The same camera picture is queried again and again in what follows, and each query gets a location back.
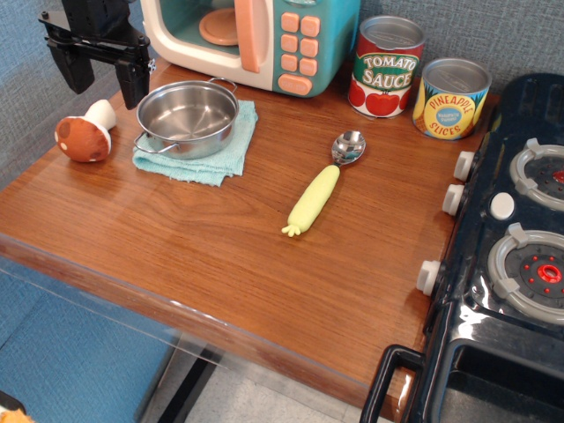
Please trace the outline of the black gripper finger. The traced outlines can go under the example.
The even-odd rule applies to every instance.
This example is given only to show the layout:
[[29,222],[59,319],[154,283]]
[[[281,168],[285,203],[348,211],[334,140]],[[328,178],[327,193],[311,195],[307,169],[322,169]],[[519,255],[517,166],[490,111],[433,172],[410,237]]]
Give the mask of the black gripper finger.
[[149,93],[151,58],[139,57],[134,61],[118,59],[115,63],[115,73],[125,107],[131,110]]
[[74,45],[61,45],[53,40],[48,40],[47,45],[68,87],[76,94],[86,91],[95,80],[90,59]]

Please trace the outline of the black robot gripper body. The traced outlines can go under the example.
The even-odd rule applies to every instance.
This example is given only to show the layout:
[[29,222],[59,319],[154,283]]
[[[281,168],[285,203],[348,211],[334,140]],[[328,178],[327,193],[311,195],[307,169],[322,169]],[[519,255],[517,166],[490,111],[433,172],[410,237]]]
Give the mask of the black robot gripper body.
[[98,61],[147,61],[150,41],[130,23],[129,1],[63,1],[39,21],[48,45]]

